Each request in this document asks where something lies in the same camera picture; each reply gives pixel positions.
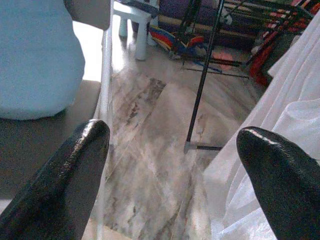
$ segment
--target light blue fabric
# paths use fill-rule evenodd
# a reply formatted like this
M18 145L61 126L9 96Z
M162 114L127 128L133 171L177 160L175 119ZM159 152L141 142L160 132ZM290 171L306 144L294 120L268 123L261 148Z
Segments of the light blue fabric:
M0 4L0 118L37 119L72 104L85 59L63 0Z

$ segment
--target blue pillow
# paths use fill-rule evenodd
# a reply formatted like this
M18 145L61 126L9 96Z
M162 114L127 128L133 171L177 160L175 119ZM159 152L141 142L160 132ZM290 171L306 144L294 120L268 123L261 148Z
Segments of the blue pillow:
M0 7L0 118L38 119L72 104L85 59L63 0Z

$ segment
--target marble floor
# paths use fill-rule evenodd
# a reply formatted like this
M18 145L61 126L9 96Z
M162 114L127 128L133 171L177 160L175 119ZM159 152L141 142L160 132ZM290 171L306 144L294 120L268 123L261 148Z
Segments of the marble floor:
M107 163L105 239L210 240L202 173L217 152L183 151L201 75L185 68L200 68L190 62L183 68L158 46L148 46L147 60L137 61L135 35L129 31L120 38L118 29L115 16L114 151ZM77 23L74 30L86 58L84 78L97 81L101 49L88 46L99 46L102 32ZM247 56L234 49L215 51L222 49L236 60ZM244 74L237 68L228 73ZM208 74L191 140L223 146L263 91L251 80Z

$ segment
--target gray surface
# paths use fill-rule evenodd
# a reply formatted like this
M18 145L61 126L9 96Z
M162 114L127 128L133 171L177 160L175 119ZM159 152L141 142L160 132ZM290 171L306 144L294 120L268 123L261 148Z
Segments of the gray surface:
M110 25L110 0L64 0L72 20L107 30Z
M100 86L97 81L83 80L74 104L53 117L0 118L0 199L12 199L75 128L93 117Z

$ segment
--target clothes rack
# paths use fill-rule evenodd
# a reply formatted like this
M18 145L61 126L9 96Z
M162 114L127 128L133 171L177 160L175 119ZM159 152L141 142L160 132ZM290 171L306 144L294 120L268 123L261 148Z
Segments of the clothes rack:
M242 16L249 19L254 19L255 24L248 24L246 27L250 29L263 30L265 32L264 39L267 39L272 34L276 33L275 38L278 38L281 34L295 34L300 35L302 31L307 27L308 23L311 21L313 15L308 11L304 10L300 5L291 6L288 4L270 2L266 0L219 0L217 14L213 21L212 29L210 32L210 38L208 47L206 50L205 57L202 56L193 56L190 54L180 54L183 61L187 60L196 60L204 62L203 69L201 71L200 82L196 94L196 99L194 102L194 107L192 111L192 117L189 124L189 129L187 133L187 138L184 145L184 153L187 153L188 150L212 150L212 151L220 151L222 146L211 146L209 144L202 144L197 142L191 142L191 137L193 133L193 129L195 126L195 121L198 113L198 108L202 96L202 91L204 88L205 80L207 73L211 74L222 74L227 76L234 77L244 77L239 75L227 74L224 72L208 72L209 64L220 64L220 65L228 65L238 68L246 68L256 56L258 56L265 48L267 48L272 41L265 41L259 50L252 54L246 62L234 61L234 60L226 60L212 57L212 52L215 48L217 34L219 33L222 23L222 11L225 7L228 10L228 14L222 17L226 19L227 16ZM186 29L192 21L194 21L198 16L198 11L201 7L201 0L190 0L188 7L186 9L185 15L182 19L182 22L179 27L179 31L177 33L175 42L173 46L183 38L183 35L186 32ZM301 26L296 24L297 22L303 21L306 26ZM177 48L173 47L171 54L176 54ZM187 68L188 70L199 71L192 68Z

